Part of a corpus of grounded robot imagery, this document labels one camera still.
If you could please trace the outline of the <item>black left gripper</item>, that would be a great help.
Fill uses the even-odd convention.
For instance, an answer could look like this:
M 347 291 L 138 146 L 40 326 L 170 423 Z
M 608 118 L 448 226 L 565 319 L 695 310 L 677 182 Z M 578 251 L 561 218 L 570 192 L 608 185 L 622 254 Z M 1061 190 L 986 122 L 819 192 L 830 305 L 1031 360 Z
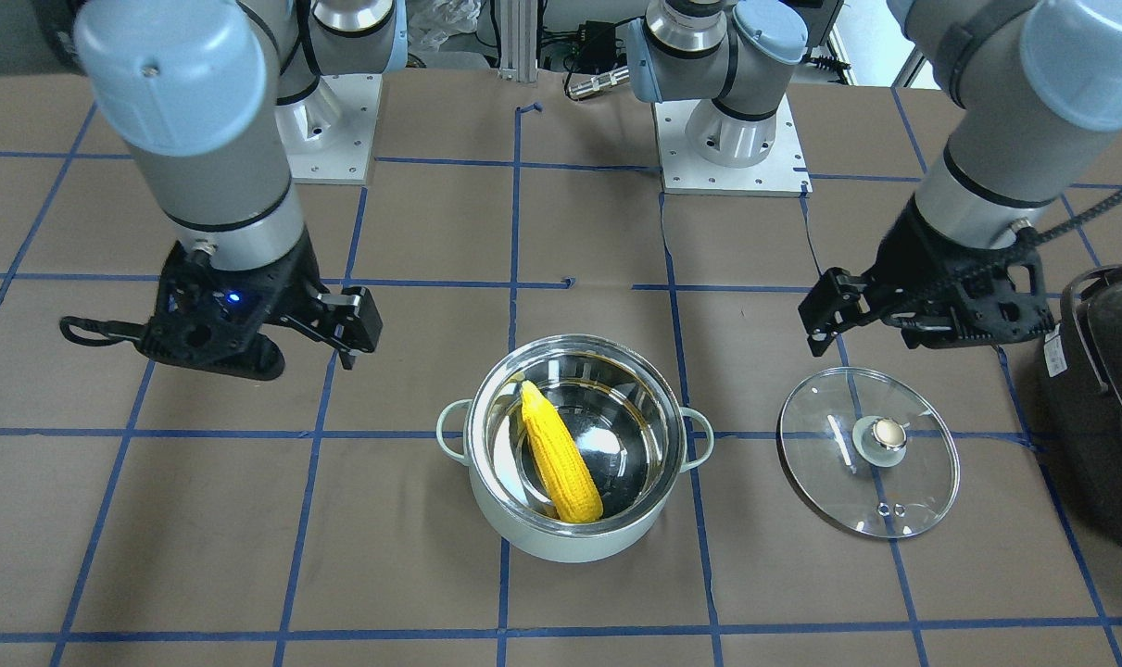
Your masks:
M 1051 334 L 1040 244 L 1032 227 L 1001 249 L 954 243 L 909 199 L 870 269 L 824 269 L 797 307 L 809 351 L 822 358 L 842 334 L 875 320 L 900 329 L 908 349 L 1014 345 Z

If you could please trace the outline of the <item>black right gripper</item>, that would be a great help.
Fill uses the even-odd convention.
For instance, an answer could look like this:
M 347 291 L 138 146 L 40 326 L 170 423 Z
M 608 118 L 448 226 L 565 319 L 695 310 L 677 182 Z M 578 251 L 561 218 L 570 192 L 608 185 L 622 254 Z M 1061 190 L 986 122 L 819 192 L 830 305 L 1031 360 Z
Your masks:
M 263 334 L 283 326 L 332 347 L 344 371 L 377 350 L 384 323 L 361 284 L 327 293 L 309 232 L 259 269 L 214 269 L 213 255 L 175 244 L 162 267 L 157 300 L 137 350 L 167 366 L 239 380 L 277 380 L 286 362 Z

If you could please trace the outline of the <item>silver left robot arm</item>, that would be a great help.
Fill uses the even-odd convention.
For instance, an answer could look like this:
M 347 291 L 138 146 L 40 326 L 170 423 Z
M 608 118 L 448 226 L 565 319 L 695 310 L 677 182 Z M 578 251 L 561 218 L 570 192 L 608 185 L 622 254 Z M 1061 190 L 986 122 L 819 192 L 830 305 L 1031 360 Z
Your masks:
M 881 321 L 905 346 L 1031 341 L 1055 329 L 1039 246 L 1122 203 L 1036 223 L 1122 133 L 1122 1 L 891 1 L 911 58 L 963 111 L 938 159 L 879 243 L 870 269 L 826 269 L 798 307 L 818 358 Z M 692 101 L 701 159 L 749 168 L 809 30 L 782 1 L 650 1 L 625 22 L 638 100 Z

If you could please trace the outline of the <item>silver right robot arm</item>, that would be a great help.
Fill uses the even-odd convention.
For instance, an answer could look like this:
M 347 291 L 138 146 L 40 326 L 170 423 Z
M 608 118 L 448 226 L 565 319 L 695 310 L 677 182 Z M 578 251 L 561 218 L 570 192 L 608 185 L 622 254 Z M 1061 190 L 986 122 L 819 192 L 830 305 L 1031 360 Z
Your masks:
M 366 287 L 321 280 L 289 156 L 344 140 L 329 79 L 407 55 L 403 1 L 0 1 L 0 79 L 86 77 L 178 237 L 149 321 L 64 316 L 62 337 L 269 381 L 275 325 L 352 369 L 381 317 Z

